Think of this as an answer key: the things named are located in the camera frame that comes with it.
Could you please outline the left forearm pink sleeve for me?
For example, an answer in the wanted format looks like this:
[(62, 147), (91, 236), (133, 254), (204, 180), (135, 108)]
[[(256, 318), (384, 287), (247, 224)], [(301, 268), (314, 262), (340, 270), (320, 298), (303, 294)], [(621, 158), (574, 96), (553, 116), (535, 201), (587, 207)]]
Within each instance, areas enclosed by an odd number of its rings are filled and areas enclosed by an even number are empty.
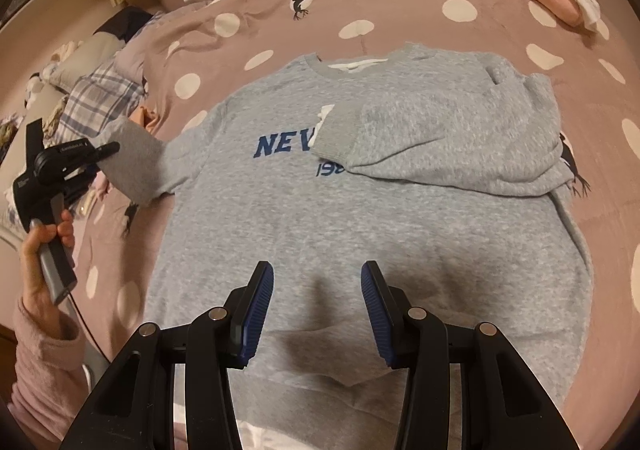
[(77, 323), (58, 315), (62, 334), (50, 337), (18, 302), (14, 311), (16, 382), (8, 410), (37, 449), (56, 449), (88, 397), (82, 363), (86, 339)]

